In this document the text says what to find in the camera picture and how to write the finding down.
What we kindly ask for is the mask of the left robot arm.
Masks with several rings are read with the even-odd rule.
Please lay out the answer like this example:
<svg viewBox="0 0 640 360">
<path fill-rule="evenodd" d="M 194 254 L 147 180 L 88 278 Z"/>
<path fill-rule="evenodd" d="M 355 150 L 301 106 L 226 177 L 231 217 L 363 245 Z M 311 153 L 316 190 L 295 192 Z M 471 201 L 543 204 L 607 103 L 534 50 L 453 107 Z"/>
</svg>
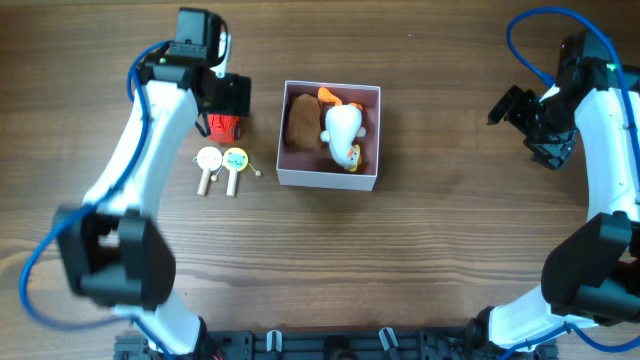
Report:
<svg viewBox="0 0 640 360">
<path fill-rule="evenodd" d="M 222 355 L 174 290 L 176 260 L 156 219 L 175 156 L 199 118 L 249 113 L 250 78 L 226 71 L 230 42 L 222 17 L 180 8 L 175 38 L 129 70 L 133 108 L 105 170 L 80 207 L 62 206 L 54 217 L 72 292 L 133 322 L 160 358 Z"/>
</svg>

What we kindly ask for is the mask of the brown plush bear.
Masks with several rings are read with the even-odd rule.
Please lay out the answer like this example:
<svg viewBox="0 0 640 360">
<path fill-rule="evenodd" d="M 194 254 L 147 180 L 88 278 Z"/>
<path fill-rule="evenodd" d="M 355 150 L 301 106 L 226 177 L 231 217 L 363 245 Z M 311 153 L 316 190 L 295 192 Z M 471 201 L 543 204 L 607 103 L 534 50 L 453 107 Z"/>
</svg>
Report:
<svg viewBox="0 0 640 360">
<path fill-rule="evenodd" d="M 318 151 L 322 144 L 322 103 L 314 96 L 303 94 L 293 99 L 285 130 L 286 144 L 297 151 Z"/>
</svg>

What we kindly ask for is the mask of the white orange plush duck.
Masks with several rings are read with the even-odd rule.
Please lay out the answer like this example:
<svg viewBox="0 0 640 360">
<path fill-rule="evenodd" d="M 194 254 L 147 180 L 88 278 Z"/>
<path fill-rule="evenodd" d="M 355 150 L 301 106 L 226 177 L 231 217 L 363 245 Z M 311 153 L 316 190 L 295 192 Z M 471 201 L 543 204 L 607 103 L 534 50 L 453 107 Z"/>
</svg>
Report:
<svg viewBox="0 0 640 360">
<path fill-rule="evenodd" d="M 362 163 L 362 151 L 354 141 L 366 135 L 362 125 L 363 108 L 357 103 L 343 104 L 326 87 L 320 87 L 318 98 L 323 103 L 333 103 L 325 115 L 325 129 L 320 139 L 329 147 L 336 164 L 349 172 L 355 172 Z"/>
</svg>

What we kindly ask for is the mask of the red toy fire truck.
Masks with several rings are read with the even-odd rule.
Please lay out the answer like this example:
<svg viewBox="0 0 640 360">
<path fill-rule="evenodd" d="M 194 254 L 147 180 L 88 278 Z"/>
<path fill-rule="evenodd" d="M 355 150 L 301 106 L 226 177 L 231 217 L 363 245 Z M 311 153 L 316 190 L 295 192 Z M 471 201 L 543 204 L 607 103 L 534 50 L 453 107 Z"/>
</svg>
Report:
<svg viewBox="0 0 640 360">
<path fill-rule="evenodd" d="M 233 144 L 240 138 L 241 118 L 233 115 L 208 114 L 209 139 L 220 144 Z"/>
</svg>

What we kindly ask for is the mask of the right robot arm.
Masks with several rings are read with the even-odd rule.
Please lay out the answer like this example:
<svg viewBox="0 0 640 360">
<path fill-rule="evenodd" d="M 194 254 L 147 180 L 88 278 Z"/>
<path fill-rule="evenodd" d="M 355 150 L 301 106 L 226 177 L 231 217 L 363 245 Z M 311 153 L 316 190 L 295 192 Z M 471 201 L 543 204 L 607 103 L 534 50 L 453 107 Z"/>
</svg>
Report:
<svg viewBox="0 0 640 360">
<path fill-rule="evenodd" d="M 469 322 L 465 349 L 510 356 L 567 331 L 639 320 L 639 175 L 633 131 L 616 79 L 639 110 L 639 70 L 617 66 L 593 33 L 564 39 L 554 85 L 542 96 L 512 86 L 488 114 L 524 134 L 533 158 L 561 168 L 577 143 L 585 153 L 585 225 L 547 257 L 541 283 Z"/>
</svg>

